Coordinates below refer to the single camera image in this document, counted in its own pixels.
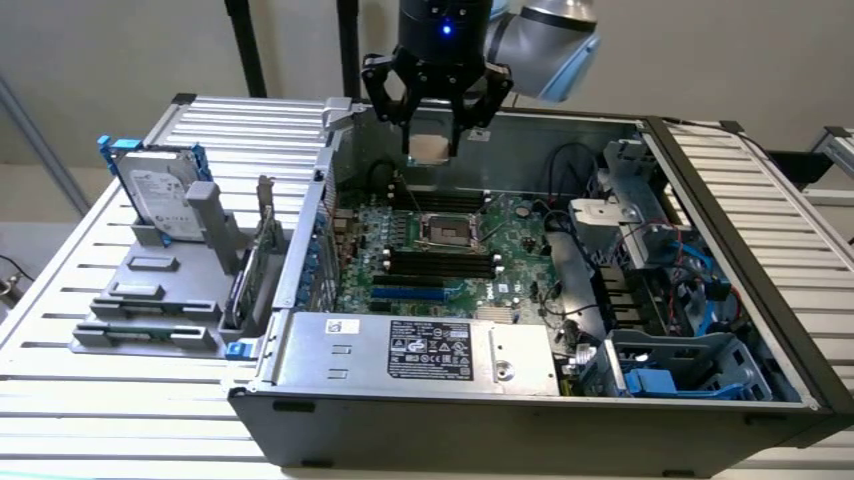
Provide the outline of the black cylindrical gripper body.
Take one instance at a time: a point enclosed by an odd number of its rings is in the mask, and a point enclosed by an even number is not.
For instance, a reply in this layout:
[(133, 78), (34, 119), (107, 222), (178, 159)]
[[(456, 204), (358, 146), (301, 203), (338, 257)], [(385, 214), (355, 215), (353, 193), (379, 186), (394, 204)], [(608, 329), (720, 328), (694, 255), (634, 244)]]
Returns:
[(403, 82), (402, 105), (425, 99), (476, 108), (488, 97), (485, 1), (403, 1), (399, 3), (397, 75)]

